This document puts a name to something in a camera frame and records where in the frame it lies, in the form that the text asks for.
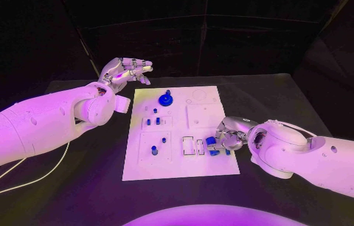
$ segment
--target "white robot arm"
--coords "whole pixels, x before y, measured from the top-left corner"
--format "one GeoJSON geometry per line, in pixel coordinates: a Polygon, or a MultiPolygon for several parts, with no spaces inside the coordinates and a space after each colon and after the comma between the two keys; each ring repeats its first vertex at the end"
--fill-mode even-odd
{"type": "Polygon", "coordinates": [[[0,165],[41,154],[127,112],[129,99],[115,96],[127,81],[150,84],[142,76],[151,62],[114,58],[98,82],[15,103],[0,112],[0,165]]]}
{"type": "Polygon", "coordinates": [[[207,150],[236,150],[248,144],[251,162],[278,178],[293,173],[313,185],[354,197],[354,142],[317,137],[297,126],[268,120],[257,124],[238,117],[225,117],[207,150]]]}

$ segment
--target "circular hole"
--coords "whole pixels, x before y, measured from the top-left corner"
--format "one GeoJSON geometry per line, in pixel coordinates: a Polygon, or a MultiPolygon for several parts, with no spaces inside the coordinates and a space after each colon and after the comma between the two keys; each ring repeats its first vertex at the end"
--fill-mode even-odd
{"type": "Polygon", "coordinates": [[[330,150],[333,153],[336,153],[336,151],[337,151],[335,146],[330,147],[330,150]]]}

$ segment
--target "white cable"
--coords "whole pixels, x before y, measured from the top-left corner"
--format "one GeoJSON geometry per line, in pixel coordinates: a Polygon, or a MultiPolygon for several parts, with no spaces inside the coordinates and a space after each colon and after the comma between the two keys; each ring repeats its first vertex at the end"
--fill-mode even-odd
{"type": "Polygon", "coordinates": [[[7,192],[7,191],[9,191],[9,190],[12,190],[12,189],[17,189],[17,188],[20,188],[20,187],[22,187],[22,186],[25,186],[25,185],[28,185],[28,184],[33,184],[34,182],[37,182],[38,180],[41,180],[41,179],[51,173],[51,171],[54,170],[54,168],[56,168],[57,165],[60,164],[60,161],[61,161],[63,156],[64,156],[64,154],[66,154],[66,151],[67,151],[67,145],[66,145],[66,148],[64,148],[64,151],[63,151],[60,160],[59,160],[57,164],[54,165],[53,169],[46,173],[46,175],[41,176],[37,180],[30,181],[28,183],[25,183],[25,184],[22,184],[22,185],[18,185],[18,186],[15,186],[15,187],[12,187],[12,188],[8,188],[8,189],[1,190],[1,191],[0,191],[0,194],[4,193],[4,192],[7,192]]]}
{"type": "Polygon", "coordinates": [[[291,125],[291,124],[288,124],[288,123],[285,123],[285,122],[281,122],[281,121],[278,121],[278,123],[283,124],[283,125],[285,125],[285,126],[288,126],[288,127],[291,127],[291,128],[294,128],[294,129],[297,129],[297,130],[300,130],[300,131],[303,131],[303,132],[306,132],[306,133],[310,134],[313,137],[316,137],[316,135],[314,135],[311,132],[309,132],[307,130],[301,129],[298,126],[291,125]]]}

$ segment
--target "black table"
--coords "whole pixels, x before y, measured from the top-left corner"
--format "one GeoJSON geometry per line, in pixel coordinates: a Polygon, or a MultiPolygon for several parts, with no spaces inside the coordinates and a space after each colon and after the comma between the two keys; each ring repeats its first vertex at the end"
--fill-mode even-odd
{"type": "MultiPolygon", "coordinates": [[[[47,93],[88,84],[53,81],[47,93]]],[[[137,87],[216,85],[226,116],[257,122],[278,119],[330,136],[290,75],[158,78],[144,86],[129,82],[119,95],[132,99],[137,87]]],[[[236,152],[239,175],[121,181],[131,107],[70,142],[53,173],[37,183],[0,194],[1,225],[121,225],[161,209],[223,204],[254,208],[309,225],[354,224],[354,199],[313,186],[297,175],[278,179],[236,152]]],[[[64,146],[28,158],[0,179],[0,189],[41,177],[64,146]]],[[[0,168],[2,173],[11,164],[0,168]]]]}

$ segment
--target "table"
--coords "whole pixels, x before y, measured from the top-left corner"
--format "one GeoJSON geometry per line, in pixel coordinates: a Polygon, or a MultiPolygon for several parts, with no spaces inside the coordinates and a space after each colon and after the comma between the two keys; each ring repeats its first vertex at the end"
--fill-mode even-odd
{"type": "MultiPolygon", "coordinates": [[[[216,85],[226,116],[264,122],[278,119],[317,135],[330,136],[287,74],[150,79],[134,88],[216,85]]],[[[46,93],[90,81],[53,81],[46,93]]],[[[236,152],[239,175],[121,181],[131,107],[114,113],[103,126],[74,139],[53,173],[37,183],[0,194],[1,225],[121,225],[161,209],[223,204],[274,213],[309,225],[354,224],[354,199],[313,186],[301,177],[278,179],[249,161],[246,147],[236,152]]],[[[41,177],[64,146],[28,158],[0,179],[5,189],[41,177]]],[[[2,173],[11,164],[0,167],[2,173]]]]}

